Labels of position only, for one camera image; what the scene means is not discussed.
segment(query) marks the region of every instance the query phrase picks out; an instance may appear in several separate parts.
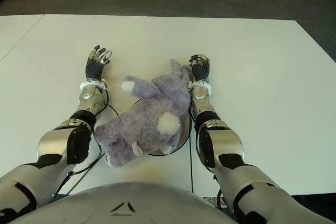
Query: robot finger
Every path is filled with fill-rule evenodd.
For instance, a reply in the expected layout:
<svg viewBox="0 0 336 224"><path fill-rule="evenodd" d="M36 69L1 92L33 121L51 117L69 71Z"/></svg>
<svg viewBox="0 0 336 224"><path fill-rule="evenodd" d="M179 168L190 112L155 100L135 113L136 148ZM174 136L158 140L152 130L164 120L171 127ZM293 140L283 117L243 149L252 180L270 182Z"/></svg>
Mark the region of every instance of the robot finger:
<svg viewBox="0 0 336 224"><path fill-rule="evenodd" d="M97 52L97 50L100 48L99 45L96 45L91 51L90 51L90 54L89 54L89 59L94 59L95 57L95 54Z"/></svg>
<svg viewBox="0 0 336 224"><path fill-rule="evenodd" d="M97 61L99 61L100 63L107 65L110 62L110 58L112 56L112 51L108 50L106 51L103 55L101 55Z"/></svg>
<svg viewBox="0 0 336 224"><path fill-rule="evenodd" d="M105 52L106 51L106 48L104 47L104 48L102 48L102 49L100 49L99 51L97 51L96 53L95 53L95 60L97 60L98 61L98 58L99 58L99 56L103 53L103 52Z"/></svg>

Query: plush ear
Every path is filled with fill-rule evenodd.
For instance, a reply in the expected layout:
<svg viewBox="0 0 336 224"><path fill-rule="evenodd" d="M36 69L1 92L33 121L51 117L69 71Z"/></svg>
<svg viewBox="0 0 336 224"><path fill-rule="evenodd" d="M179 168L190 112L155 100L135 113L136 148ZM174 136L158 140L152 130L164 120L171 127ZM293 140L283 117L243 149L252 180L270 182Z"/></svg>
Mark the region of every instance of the plush ear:
<svg viewBox="0 0 336 224"><path fill-rule="evenodd" d="M120 87L122 90L134 94L140 99L158 97L161 95L153 83L134 76L124 77Z"/></svg>
<svg viewBox="0 0 336 224"><path fill-rule="evenodd" d="M182 77L182 67L181 64L178 63L177 60L171 59L170 66L172 67L172 75L178 78Z"/></svg>
<svg viewBox="0 0 336 224"><path fill-rule="evenodd" d="M182 67L182 83L188 86L188 83L193 80L192 69L190 66Z"/></svg>

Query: purple plush toy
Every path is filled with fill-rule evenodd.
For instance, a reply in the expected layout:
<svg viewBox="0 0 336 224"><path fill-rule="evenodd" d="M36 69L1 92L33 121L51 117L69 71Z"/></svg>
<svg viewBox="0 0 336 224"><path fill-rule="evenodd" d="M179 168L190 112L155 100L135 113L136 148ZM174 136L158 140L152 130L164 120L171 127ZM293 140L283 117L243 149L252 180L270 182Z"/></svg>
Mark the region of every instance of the purple plush toy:
<svg viewBox="0 0 336 224"><path fill-rule="evenodd" d="M171 60L171 75L149 82L126 76L121 89L141 100L128 112L96 128L96 139L111 166L122 166L137 156L160 149L171 153L181 136L181 120L189 106L191 69Z"/></svg>

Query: robotic hand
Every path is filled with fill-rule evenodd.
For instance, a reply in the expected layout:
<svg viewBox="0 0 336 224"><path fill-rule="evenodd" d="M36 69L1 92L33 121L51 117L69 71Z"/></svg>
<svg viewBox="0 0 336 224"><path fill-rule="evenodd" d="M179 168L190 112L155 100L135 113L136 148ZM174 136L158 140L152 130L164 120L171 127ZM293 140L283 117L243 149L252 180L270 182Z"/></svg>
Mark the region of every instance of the robotic hand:
<svg viewBox="0 0 336 224"><path fill-rule="evenodd" d="M87 81L75 113L47 132L38 144L38 161L16 167L0 178L0 223L7 223L50 203L57 188L71 177L73 168L88 156L91 132L104 102L106 82L101 80L111 51L94 47L86 66Z"/></svg>

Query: stuffed animal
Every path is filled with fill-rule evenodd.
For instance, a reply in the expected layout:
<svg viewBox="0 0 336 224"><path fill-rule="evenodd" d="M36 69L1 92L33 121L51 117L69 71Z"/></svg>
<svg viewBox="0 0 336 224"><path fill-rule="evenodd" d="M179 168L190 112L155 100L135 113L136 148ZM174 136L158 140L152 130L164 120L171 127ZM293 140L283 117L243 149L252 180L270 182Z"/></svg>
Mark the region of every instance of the stuffed animal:
<svg viewBox="0 0 336 224"><path fill-rule="evenodd" d="M123 166L138 156L161 150L174 151L181 136L180 117L190 103L188 83L192 79L189 66L171 60L170 75L149 82L126 76L121 89L140 99L131 109L96 128L96 140L106 153L107 163Z"/></svg>

